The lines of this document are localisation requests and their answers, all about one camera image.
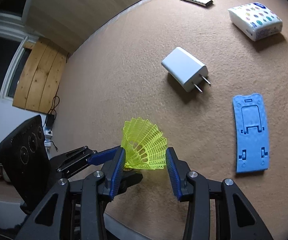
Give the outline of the blue plastic phone stand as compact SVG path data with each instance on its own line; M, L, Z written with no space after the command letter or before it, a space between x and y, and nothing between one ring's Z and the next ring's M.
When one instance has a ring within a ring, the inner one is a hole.
M269 168L269 130L261 94L236 95L232 99L236 123L236 172L250 173Z

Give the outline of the white tissue pack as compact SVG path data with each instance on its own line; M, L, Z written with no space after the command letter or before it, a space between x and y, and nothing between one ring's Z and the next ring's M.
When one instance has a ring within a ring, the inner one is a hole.
M252 41L278 34L283 22L265 5L255 2L228 9L230 20Z

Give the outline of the large light wood board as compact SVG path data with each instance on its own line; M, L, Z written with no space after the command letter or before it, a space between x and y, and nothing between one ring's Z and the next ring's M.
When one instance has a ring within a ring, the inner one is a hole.
M107 21L141 0L26 0L23 23L69 53Z

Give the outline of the yellow plastic shuttlecock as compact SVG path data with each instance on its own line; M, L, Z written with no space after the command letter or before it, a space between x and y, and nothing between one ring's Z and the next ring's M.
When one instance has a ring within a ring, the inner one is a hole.
M124 123L121 147L125 149L125 168L159 170L166 165L167 138L148 119L138 117Z

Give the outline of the pine wood plank panel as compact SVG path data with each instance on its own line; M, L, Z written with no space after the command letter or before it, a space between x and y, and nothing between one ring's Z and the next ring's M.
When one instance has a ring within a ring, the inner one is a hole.
M13 106L46 114L52 107L69 53L44 37L24 47L32 51L20 75Z

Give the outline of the white wall power strip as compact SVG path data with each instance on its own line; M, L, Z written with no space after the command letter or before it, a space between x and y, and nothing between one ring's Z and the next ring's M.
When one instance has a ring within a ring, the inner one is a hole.
M52 147L52 137L53 137L53 132L51 129L48 129L46 127L43 128L44 135L45 135L45 141L44 145L47 150L49 150Z

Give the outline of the white power adapter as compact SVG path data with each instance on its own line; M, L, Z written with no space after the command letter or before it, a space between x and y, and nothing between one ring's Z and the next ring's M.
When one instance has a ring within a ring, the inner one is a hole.
M197 89L203 93L199 87L203 81L211 86L211 82L207 79L209 71L206 64L181 47L176 47L170 52L162 60L161 65L186 92Z

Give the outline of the black power brick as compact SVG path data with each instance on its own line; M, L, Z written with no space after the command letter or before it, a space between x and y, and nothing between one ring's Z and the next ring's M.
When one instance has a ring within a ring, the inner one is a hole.
M54 121L55 121L55 115L47 114L45 119L45 127L47 129L51 129L53 127Z

